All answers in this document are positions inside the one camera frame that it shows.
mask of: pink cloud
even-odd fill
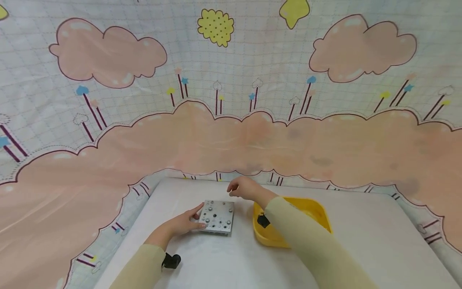
[[[130,31],[111,26],[104,33],[90,22],[71,18],[58,27],[57,44],[49,47],[68,78],[91,78],[104,86],[125,88],[135,77],[152,77],[167,62],[167,53],[154,38],[137,39]]]
[[[165,168],[191,175],[275,170],[343,188],[395,184],[406,198],[444,215],[446,239],[462,249],[462,129],[419,124],[409,111],[368,120],[302,117],[288,126],[261,111],[242,121],[214,119],[194,101],[140,121],[112,128],[98,148],[43,155],[16,183],[0,185],[0,248],[7,248],[0,250],[0,268],[9,268],[0,271],[0,288],[56,288],[70,260],[119,214],[127,185]]]
[[[408,62],[417,39],[412,34],[398,35],[398,27],[390,21],[369,27],[363,16],[355,14],[335,23],[313,47],[311,70],[327,72],[330,80],[343,83]]]

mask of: left hand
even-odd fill
[[[194,209],[187,210],[183,214],[178,215],[175,218],[168,220],[167,222],[164,223],[164,225],[169,228],[172,236],[183,235],[192,230],[205,229],[206,225],[204,223],[197,223],[197,222],[191,221],[191,218],[194,218],[196,220],[199,219],[199,215],[197,213],[202,209],[203,206],[204,206],[204,203],[201,203],[199,206],[195,207]]]

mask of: black object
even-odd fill
[[[181,262],[181,257],[180,255],[173,255],[170,256],[169,253],[165,253],[165,258],[164,261],[162,262],[162,267],[168,268],[168,269],[176,269],[178,265]]]
[[[269,224],[271,224],[268,218],[264,214],[261,214],[258,216],[257,223],[259,223],[260,226],[262,226],[263,228],[266,228],[269,226]]]

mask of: printed backdrop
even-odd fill
[[[0,4],[0,288],[92,288],[161,178],[238,174],[388,194],[462,285],[462,2]]]

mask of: finger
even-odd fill
[[[233,190],[230,192],[230,197],[238,197],[241,195],[241,190],[240,189],[237,189],[237,190]]]
[[[230,184],[228,185],[228,189],[226,189],[226,191],[229,193],[230,191],[236,190],[238,187],[239,187],[239,181],[237,178],[235,178],[234,180],[230,182]]]
[[[192,218],[194,215],[197,214],[197,212],[200,211],[200,209],[204,206],[204,202],[202,202],[199,206],[195,207],[194,209],[186,211],[188,214],[188,217]]]
[[[189,230],[203,230],[205,229],[206,225],[205,223],[196,223],[196,222],[190,222],[189,223]]]

